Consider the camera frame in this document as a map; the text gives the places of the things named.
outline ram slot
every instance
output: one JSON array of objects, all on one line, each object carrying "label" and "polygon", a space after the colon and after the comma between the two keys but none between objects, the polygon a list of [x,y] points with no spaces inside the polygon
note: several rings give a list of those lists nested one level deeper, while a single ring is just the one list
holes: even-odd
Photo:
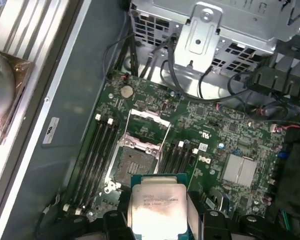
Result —
[{"label": "ram slot", "polygon": [[161,164],[160,164],[160,167],[159,167],[159,170],[158,170],[158,173],[159,174],[163,174],[165,172],[165,169],[167,167],[167,164],[169,162],[169,159],[171,158],[171,155],[173,154],[173,151],[174,151],[174,148],[175,148],[175,145],[172,144],[168,150],[167,150],[167,153],[166,155],[164,156],[164,159],[162,160]]},{"label": "ram slot", "polygon": [[173,149],[173,153],[172,153],[172,157],[170,159],[168,159],[168,163],[164,169],[164,172],[165,174],[171,174],[172,173],[172,169],[175,165],[175,162],[178,158],[178,156],[180,155],[180,147],[176,146],[174,149]]},{"label": "ram slot", "polygon": [[93,152],[90,155],[92,160],[90,162],[90,166],[89,166],[89,169],[87,171],[87,174],[84,177],[83,184],[80,188],[81,192],[80,192],[80,194],[78,194],[79,198],[75,202],[77,207],[82,207],[83,206],[83,199],[85,198],[85,196],[87,194],[87,188],[90,185],[91,176],[95,172],[95,168],[98,167],[96,165],[98,164],[99,155],[104,150],[104,146],[106,145],[107,139],[108,139],[111,131],[112,131],[112,126],[111,125],[106,125],[103,133],[99,136],[98,144],[97,144],[96,148],[93,149]]},{"label": "ram slot", "polygon": [[185,155],[183,157],[183,161],[177,171],[178,174],[184,174],[186,172],[186,167],[190,162],[190,159],[192,157],[192,152],[190,149],[185,149]]},{"label": "ram slot", "polygon": [[82,199],[82,203],[89,205],[91,202],[91,199],[93,199],[94,196],[96,196],[96,191],[98,190],[98,187],[100,185],[100,181],[102,179],[103,173],[105,172],[105,168],[107,163],[110,160],[110,153],[111,149],[115,143],[117,135],[117,128],[112,127],[111,132],[108,135],[108,139],[105,141],[105,145],[103,146],[102,150],[100,151],[100,154],[96,155],[95,158],[97,159],[95,162],[94,170],[92,175],[89,178],[89,184],[88,187],[85,190],[85,195]]},{"label": "ram slot", "polygon": [[171,170],[171,172],[169,172],[169,174],[177,174],[178,173],[180,165],[181,165],[182,161],[184,160],[185,153],[186,153],[185,149],[180,148],[179,155],[177,156],[176,160],[174,161],[172,170]]},{"label": "ram slot", "polygon": [[76,180],[75,188],[72,194],[71,198],[71,204],[74,204],[77,201],[77,198],[79,196],[79,192],[81,192],[81,186],[86,178],[86,175],[89,172],[89,167],[92,162],[92,154],[94,152],[94,149],[97,148],[100,140],[100,135],[104,132],[106,125],[104,123],[99,123],[96,125],[95,130],[93,132],[92,141],[89,144],[88,150],[83,158],[83,164],[79,170],[79,174]]}]

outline white label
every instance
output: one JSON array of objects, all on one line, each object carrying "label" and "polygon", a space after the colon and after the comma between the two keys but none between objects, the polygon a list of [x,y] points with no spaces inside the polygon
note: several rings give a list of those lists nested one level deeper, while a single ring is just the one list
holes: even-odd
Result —
[{"label": "white label", "polygon": [[58,126],[58,122],[59,122],[58,117],[51,118],[50,124],[45,133],[45,137],[43,139],[42,144],[50,144],[51,143],[52,139],[54,138],[54,134],[55,134],[56,128]]},{"label": "white label", "polygon": [[200,151],[203,151],[203,152],[206,152],[207,149],[208,149],[208,144],[205,144],[205,143],[200,143],[199,144],[199,148],[198,148]]},{"label": "white label", "polygon": [[215,207],[216,207],[216,205],[215,205],[209,198],[207,198],[207,199],[205,200],[205,203],[206,203],[212,210],[214,210]]}]

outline heatsink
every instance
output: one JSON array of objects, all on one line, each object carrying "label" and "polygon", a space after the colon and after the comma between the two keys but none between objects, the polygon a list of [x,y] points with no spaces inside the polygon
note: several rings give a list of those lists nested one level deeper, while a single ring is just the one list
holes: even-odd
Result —
[{"label": "heatsink", "polygon": [[250,188],[257,163],[245,156],[229,154],[223,170],[223,180]]}]

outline metal bracket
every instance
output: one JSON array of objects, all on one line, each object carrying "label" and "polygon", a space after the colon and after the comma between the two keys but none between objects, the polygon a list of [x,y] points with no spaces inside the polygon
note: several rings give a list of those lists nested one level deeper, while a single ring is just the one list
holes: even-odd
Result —
[{"label": "metal bracket", "polygon": [[[168,135],[169,130],[171,128],[171,123],[169,121],[161,119],[154,112],[150,112],[150,111],[138,111],[136,109],[131,109],[129,111],[129,115],[128,115],[128,118],[126,120],[126,125],[125,125],[125,129],[124,129],[124,134],[123,134],[123,144],[125,146],[131,147],[131,148],[134,148],[134,147],[138,148],[137,146],[134,145],[134,140],[136,140],[136,138],[130,137],[128,135],[128,133],[127,133],[127,129],[128,129],[129,120],[131,118],[131,115],[139,116],[139,117],[144,118],[144,119],[148,119],[149,118],[149,119],[152,119],[154,122],[167,127],[167,130],[165,132],[165,135],[164,135],[162,143],[160,145],[158,144],[158,146],[159,146],[158,149],[157,149],[158,152],[151,152],[151,149],[150,149],[150,152],[146,152],[148,154],[157,155],[161,151],[161,149],[162,149],[162,147],[163,147],[163,145],[164,145],[164,143],[166,141],[167,135]],[[143,150],[143,151],[146,151],[148,149],[148,147],[146,145],[142,145],[142,146],[140,146],[140,149]]]},{"label": "metal bracket", "polygon": [[211,65],[220,40],[218,33],[222,10],[201,2],[194,7],[190,23],[186,23],[178,39],[174,57],[175,64],[190,66],[204,73]]}]

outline chip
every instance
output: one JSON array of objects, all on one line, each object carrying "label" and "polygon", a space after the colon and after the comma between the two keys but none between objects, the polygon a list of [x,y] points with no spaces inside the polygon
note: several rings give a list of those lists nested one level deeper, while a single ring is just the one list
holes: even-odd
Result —
[{"label": "chip", "polygon": [[199,116],[203,116],[205,113],[205,110],[202,107],[198,107],[195,111],[195,114],[199,115]]},{"label": "chip", "polygon": [[230,123],[230,125],[229,125],[229,131],[231,131],[231,132],[237,131],[237,127],[238,127],[237,124],[235,124],[235,123]]}]

